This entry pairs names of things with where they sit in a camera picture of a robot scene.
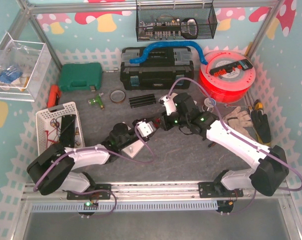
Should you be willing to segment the black aluminium extrusion block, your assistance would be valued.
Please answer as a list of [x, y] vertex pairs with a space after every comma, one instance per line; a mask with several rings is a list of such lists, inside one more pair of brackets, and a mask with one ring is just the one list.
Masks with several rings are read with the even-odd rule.
[[129, 104], [132, 109], [153, 105], [155, 103], [156, 103], [156, 98], [154, 94], [146, 94], [146, 95], [129, 98]]

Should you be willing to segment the orange black pliers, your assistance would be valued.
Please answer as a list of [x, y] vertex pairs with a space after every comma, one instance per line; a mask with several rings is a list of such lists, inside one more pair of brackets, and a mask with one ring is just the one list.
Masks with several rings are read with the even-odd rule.
[[216, 145], [215, 142], [211, 142], [211, 143], [208, 145], [208, 148], [211, 148], [211, 147], [213, 147], [213, 146], [215, 146], [215, 145]]

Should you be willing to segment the red spring one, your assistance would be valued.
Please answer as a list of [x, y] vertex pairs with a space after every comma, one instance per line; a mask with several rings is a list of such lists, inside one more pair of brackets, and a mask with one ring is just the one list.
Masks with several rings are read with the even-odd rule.
[[160, 121], [159, 118], [155, 119], [154, 125], [155, 125], [155, 127], [157, 127], [157, 128], [160, 128], [160, 127], [161, 127], [161, 121]]

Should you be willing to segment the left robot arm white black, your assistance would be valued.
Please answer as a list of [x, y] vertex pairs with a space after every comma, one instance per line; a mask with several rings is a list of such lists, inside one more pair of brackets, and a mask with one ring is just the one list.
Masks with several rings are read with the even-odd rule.
[[27, 173], [34, 182], [33, 191], [43, 196], [57, 190], [87, 192], [94, 184], [88, 174], [75, 173], [76, 169], [105, 165], [118, 158], [133, 162], [157, 129], [156, 123], [142, 119], [135, 123], [134, 128], [123, 122], [116, 124], [105, 141], [91, 147], [71, 148], [54, 143], [27, 167]]

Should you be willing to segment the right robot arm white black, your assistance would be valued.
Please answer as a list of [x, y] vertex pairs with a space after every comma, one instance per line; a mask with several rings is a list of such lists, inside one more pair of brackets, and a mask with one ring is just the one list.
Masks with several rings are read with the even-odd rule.
[[244, 160], [245, 170], [224, 170], [215, 179], [215, 189], [221, 194], [228, 190], [255, 189], [272, 196], [289, 173], [286, 155], [279, 147], [268, 147], [235, 131], [209, 112], [201, 111], [186, 92], [164, 95], [159, 103], [165, 108], [162, 125], [186, 127], [191, 134], [215, 142]]

